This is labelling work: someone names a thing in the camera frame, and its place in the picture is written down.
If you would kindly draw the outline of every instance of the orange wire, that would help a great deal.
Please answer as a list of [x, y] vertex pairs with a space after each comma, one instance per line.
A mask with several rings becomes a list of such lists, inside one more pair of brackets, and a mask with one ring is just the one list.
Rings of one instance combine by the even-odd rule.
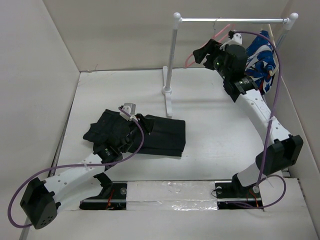
[[110, 197], [108, 198], [108, 204], [106, 205], [106, 209], [108, 209], [108, 207], [110, 207], [110, 205], [111, 205], [110, 200], [112, 199], [112, 196], [113, 196], [114, 192], [115, 192], [115, 190], [113, 189], [113, 190], [111, 191]]
[[250, 189], [249, 189], [249, 193], [254, 197], [256, 206], [259, 207], [256, 195]]

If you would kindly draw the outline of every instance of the black fabric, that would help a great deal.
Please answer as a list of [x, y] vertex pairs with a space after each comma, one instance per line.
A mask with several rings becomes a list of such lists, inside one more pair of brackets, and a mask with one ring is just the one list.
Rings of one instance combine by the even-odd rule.
[[[154, 119], [154, 125], [151, 135], [144, 136], [143, 146], [138, 153], [181, 157], [186, 145], [186, 122], [152, 115], [145, 118]], [[118, 146], [134, 128], [137, 128], [134, 122], [126, 121], [119, 112], [106, 109], [98, 122], [90, 125], [83, 139], [95, 145], [108, 142]], [[138, 149], [141, 138], [140, 134], [136, 134], [128, 152], [133, 153]]]
[[[152, 115], [145, 117], [154, 119], [154, 125], [151, 135], [144, 136], [138, 153], [181, 157], [186, 145], [186, 122]], [[140, 143], [141, 135], [138, 135], [129, 152], [137, 150]]]
[[106, 109], [97, 123], [90, 125], [89, 131], [83, 139], [94, 144], [101, 145], [106, 142], [118, 146], [135, 125], [134, 122], [126, 121], [119, 112]]

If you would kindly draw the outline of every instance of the blue patterned cloth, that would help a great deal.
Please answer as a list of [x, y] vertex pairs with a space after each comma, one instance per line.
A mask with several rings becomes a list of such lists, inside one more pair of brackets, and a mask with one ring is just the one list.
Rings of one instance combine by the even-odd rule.
[[[270, 38], [268, 31], [262, 30], [260, 34]], [[269, 71], [276, 68], [273, 53], [270, 43], [259, 36], [246, 49], [248, 59], [245, 74], [253, 78], [262, 95], [270, 90], [274, 80], [269, 74]]]

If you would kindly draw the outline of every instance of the white floor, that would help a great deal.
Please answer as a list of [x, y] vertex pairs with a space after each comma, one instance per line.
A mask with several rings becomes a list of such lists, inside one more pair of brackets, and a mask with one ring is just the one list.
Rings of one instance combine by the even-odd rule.
[[[173, 118], [186, 121], [182, 157], [138, 154], [107, 171], [113, 181], [230, 179], [262, 151], [258, 133], [215, 72], [174, 69], [172, 76]], [[92, 144], [82, 137], [105, 109], [132, 102], [137, 113], [165, 117], [162, 86], [161, 70], [82, 73], [58, 164], [78, 163], [91, 153]], [[31, 228], [28, 240], [318, 239], [298, 181], [286, 181], [285, 199], [266, 211], [65, 210], [44, 229]], [[283, 189], [277, 179], [270, 182], [261, 186], [264, 204]]]
[[[92, 151], [83, 140], [105, 109], [127, 102], [136, 113], [166, 117], [161, 70], [82, 73], [76, 90], [59, 165], [78, 163]], [[173, 119], [186, 121], [180, 158], [143, 155], [108, 170], [113, 181], [230, 179], [255, 161], [262, 141], [247, 116], [225, 93], [222, 79], [203, 68], [175, 69]]]

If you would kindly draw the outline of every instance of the black bracket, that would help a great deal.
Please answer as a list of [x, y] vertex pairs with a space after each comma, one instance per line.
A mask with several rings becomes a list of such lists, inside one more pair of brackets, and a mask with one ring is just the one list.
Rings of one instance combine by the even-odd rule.
[[127, 183], [114, 182], [108, 195], [89, 197], [80, 203], [82, 210], [125, 210], [127, 208]]
[[233, 189], [231, 180], [216, 181], [214, 184], [215, 190], [212, 192], [212, 195], [216, 194], [217, 207], [219, 210], [242, 209], [241, 206], [228, 202], [246, 203], [252, 207], [257, 207], [257, 205], [260, 207], [263, 205], [260, 193], [254, 193], [252, 187], [239, 193]]
[[55, 203], [54, 195], [54, 192], [48, 192], [45, 182], [37, 177], [28, 183], [20, 206], [35, 229], [44, 228], [56, 218], [61, 204]]

